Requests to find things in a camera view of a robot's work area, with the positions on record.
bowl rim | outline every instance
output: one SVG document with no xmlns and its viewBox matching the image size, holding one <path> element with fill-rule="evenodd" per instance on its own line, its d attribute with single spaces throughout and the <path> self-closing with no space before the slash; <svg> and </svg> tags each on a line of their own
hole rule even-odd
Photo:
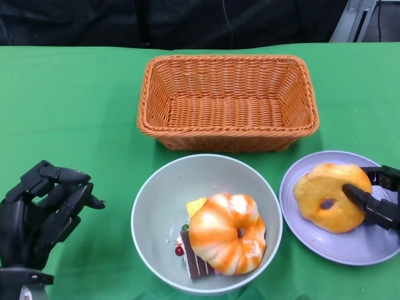
<svg viewBox="0 0 400 300">
<path fill-rule="evenodd" d="M 191 287 L 186 287 L 186 286 L 182 286 L 180 284 L 177 284 L 167 278 L 165 278 L 163 275 L 159 274 L 146 260 L 146 258 L 144 258 L 138 242 L 136 241 L 136 237 L 135 237 L 135 233 L 134 233 L 134 228 L 133 228 L 133 215 L 135 212 L 135 207 L 136 207 L 136 203 L 138 202 L 138 199 L 144 189 L 144 187 L 148 184 L 148 182 L 159 172 L 161 172 L 163 169 L 167 168 L 168 166 L 177 163 L 178 161 L 182 161 L 185 159 L 191 159 L 191 158 L 195 158 L 195 157 L 201 157 L 201 156 L 209 156 L 209 157 L 215 157 L 215 158 L 223 158 L 223 159 L 228 159 L 231 160 L 235 163 L 239 163 L 244 167 L 247 167 L 248 169 L 250 169 L 252 172 L 254 172 L 263 182 L 264 184 L 271 190 L 273 198 L 275 200 L 275 204 L 277 207 L 277 210 L 279 212 L 279 234 L 277 237 L 277 243 L 275 245 L 275 248 L 272 250 L 271 256 L 268 258 L 268 260 L 265 262 L 265 264 L 263 266 L 261 266 L 259 269 L 257 269 L 254 274 L 252 274 L 251 276 L 249 276 L 248 278 L 246 278 L 245 280 L 242 280 L 239 283 L 233 284 L 232 286 L 228 286 L 228 287 L 223 287 L 223 288 L 219 288 L 219 289 L 194 289 Z M 278 198 L 275 195 L 274 190 L 272 189 L 272 187 L 269 185 L 269 183 L 255 170 L 253 169 L 251 166 L 245 164 L 244 162 L 241 162 L 238 159 L 234 159 L 231 158 L 229 156 L 223 156 L 223 155 L 219 155 L 219 154 L 195 154 L 195 155 L 189 155 L 189 156 L 184 156 L 181 157 L 179 159 L 175 159 L 167 164 L 165 164 L 164 166 L 160 167 L 156 172 L 154 172 L 147 180 L 146 182 L 142 185 L 142 187 L 140 188 L 139 192 L 136 195 L 135 198 L 135 202 L 133 204 L 133 208 L 132 208 L 132 214 L 131 214 L 131 232 L 132 232 L 132 238 L 133 238 L 133 242 L 135 244 L 136 247 L 136 251 L 139 253 L 139 256 L 141 257 L 142 261 L 145 263 L 145 265 L 153 272 L 153 274 L 155 274 L 159 279 L 163 280 L 165 283 L 168 283 L 170 286 L 182 290 L 182 291 L 186 291 L 188 293 L 193 293 L 193 294 L 223 294 L 229 291 L 233 291 L 235 289 L 238 289 L 244 285 L 246 285 L 247 283 L 249 283 L 250 281 L 252 281 L 254 278 L 256 278 L 258 275 L 260 275 L 266 268 L 267 266 L 271 263 L 272 259 L 274 258 L 275 254 L 277 253 L 278 249 L 279 249 L 279 245 L 281 244 L 281 239 L 282 239 L 282 231 L 283 231 L 283 215 L 282 215 L 282 211 L 281 211 L 281 206 L 279 204 Z"/>
</svg>

purple plate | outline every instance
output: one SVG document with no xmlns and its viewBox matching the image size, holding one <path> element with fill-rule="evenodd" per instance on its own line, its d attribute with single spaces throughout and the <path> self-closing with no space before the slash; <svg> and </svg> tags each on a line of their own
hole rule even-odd
<svg viewBox="0 0 400 300">
<path fill-rule="evenodd" d="M 357 154 L 341 151 L 323 151 L 308 155 L 295 164 L 283 177 L 279 200 L 287 225 L 297 238 L 315 253 L 326 259 L 352 266 L 367 266 L 381 263 L 400 251 L 400 235 L 377 225 L 362 223 L 347 233 L 333 234 L 304 219 L 293 196 L 296 181 L 321 163 L 356 164 L 379 166 L 374 161 Z M 372 195 L 376 199 L 397 202 L 397 194 L 374 186 Z"/>
</svg>

green tablecloth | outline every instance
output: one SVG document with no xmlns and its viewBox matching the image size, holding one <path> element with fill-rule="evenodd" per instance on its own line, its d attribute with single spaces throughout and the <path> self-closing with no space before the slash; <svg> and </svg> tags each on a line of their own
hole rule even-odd
<svg viewBox="0 0 400 300">
<path fill-rule="evenodd" d="M 176 51 L 175 53 L 227 53 Z M 5 194 L 41 159 L 86 171 L 103 211 L 56 246 L 46 272 L 51 299 L 189 299 L 139 258 L 130 217 L 136 193 L 159 167 L 188 152 L 166 151 L 136 128 L 146 62 L 166 51 L 0 48 L 0 162 Z M 297 44 L 231 53 L 295 54 L 311 72 L 321 126 L 279 153 L 232 155 L 258 170 L 275 193 L 297 159 L 344 150 L 400 167 L 400 44 Z M 246 287 L 215 299 L 395 299 L 400 256 L 371 267 L 334 264 L 284 227 L 270 266 Z"/>
</svg>

orange wicker basket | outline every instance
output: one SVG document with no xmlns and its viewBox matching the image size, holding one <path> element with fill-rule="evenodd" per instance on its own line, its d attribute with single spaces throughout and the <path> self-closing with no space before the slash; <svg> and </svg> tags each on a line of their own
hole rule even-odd
<svg viewBox="0 0 400 300">
<path fill-rule="evenodd" d="M 280 151 L 319 126 L 294 56 L 161 56 L 146 67 L 138 128 L 173 150 Z"/>
</svg>

red berry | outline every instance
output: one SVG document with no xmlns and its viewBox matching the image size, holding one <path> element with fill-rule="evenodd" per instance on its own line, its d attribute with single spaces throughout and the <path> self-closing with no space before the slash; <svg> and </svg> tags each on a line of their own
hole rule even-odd
<svg viewBox="0 0 400 300">
<path fill-rule="evenodd" d="M 182 256 L 184 254 L 183 248 L 181 246 L 178 246 L 177 248 L 175 248 L 175 254 L 178 256 Z"/>
</svg>

